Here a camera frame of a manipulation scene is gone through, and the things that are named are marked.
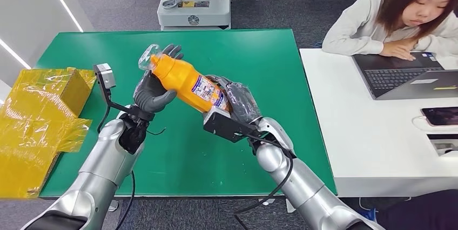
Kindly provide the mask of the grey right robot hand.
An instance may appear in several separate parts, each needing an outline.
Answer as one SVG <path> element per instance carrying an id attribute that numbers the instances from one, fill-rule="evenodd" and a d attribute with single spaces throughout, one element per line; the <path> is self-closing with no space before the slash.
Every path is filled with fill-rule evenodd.
<path id="1" fill-rule="evenodd" d="M 247 86 L 222 76 L 206 75 L 206 78 L 216 83 L 224 92 L 231 106 L 232 119 L 250 124 L 262 117 L 260 108 Z"/>

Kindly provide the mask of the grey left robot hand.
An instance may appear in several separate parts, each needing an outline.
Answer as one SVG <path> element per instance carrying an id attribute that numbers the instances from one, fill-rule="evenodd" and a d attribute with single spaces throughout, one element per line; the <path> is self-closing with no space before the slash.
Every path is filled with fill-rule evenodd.
<path id="1" fill-rule="evenodd" d="M 151 55 L 152 50 L 156 50 L 158 45 L 150 45 L 139 59 L 139 67 L 142 68 L 144 63 Z M 181 46 L 169 44 L 162 50 L 162 53 L 174 58 L 182 59 L 184 54 L 181 53 Z M 161 81 L 152 73 L 151 70 L 145 70 L 141 80 L 137 84 L 133 99 L 134 103 L 143 111 L 157 113 L 162 111 L 165 106 L 173 101 L 177 96 L 175 90 L 166 90 Z"/>

